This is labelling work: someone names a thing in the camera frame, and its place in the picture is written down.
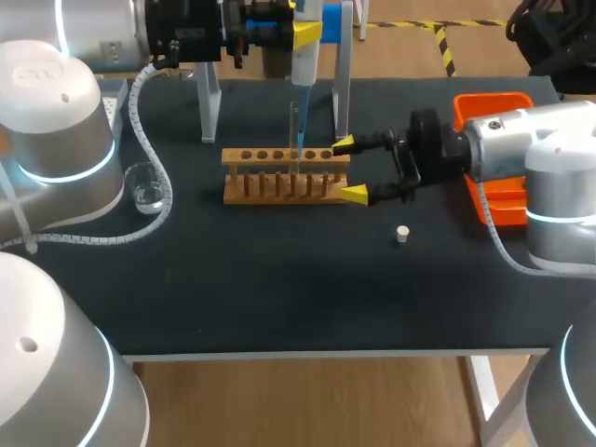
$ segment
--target small white cylinder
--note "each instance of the small white cylinder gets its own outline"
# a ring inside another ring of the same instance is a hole
[[[408,239],[408,235],[410,235],[410,228],[405,225],[400,225],[398,226],[396,233],[398,235],[398,242],[403,243]]]

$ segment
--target white cap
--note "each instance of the white cap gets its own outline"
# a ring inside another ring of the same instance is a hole
[[[0,309],[1,427],[44,381],[58,354],[65,316],[56,282],[29,261],[3,252]]]
[[[23,133],[48,133],[80,123],[102,95],[82,61],[36,40],[0,44],[0,124]]]
[[[408,235],[410,235],[410,228],[405,225],[398,226],[398,242],[405,242],[408,239]]]

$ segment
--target orange tray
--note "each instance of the orange tray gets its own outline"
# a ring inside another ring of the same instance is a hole
[[[455,97],[455,130],[461,131],[467,120],[478,116],[502,114],[516,109],[533,107],[534,103],[524,93],[480,93]],[[466,176],[467,188],[472,195],[476,211],[481,221],[486,224],[482,211],[478,186]],[[494,224],[526,225],[525,182],[523,177],[507,180],[495,180],[484,183],[484,194],[493,216]]]

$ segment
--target test tube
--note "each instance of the test tube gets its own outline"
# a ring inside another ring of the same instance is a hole
[[[298,135],[300,133],[300,109],[294,102],[290,103],[290,160],[298,158]],[[299,171],[298,163],[290,164],[290,174],[297,174]]]

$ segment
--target yellow black hazard tape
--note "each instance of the yellow black hazard tape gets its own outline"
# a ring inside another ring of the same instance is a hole
[[[376,21],[367,23],[367,28],[428,28],[435,26],[506,26],[506,20],[406,20],[406,21]]]
[[[447,72],[447,77],[457,77],[457,71],[455,70],[454,57],[451,54],[449,45],[447,45],[447,33],[444,26],[436,25],[434,28],[435,37],[439,44],[440,54],[443,57],[443,65]]]

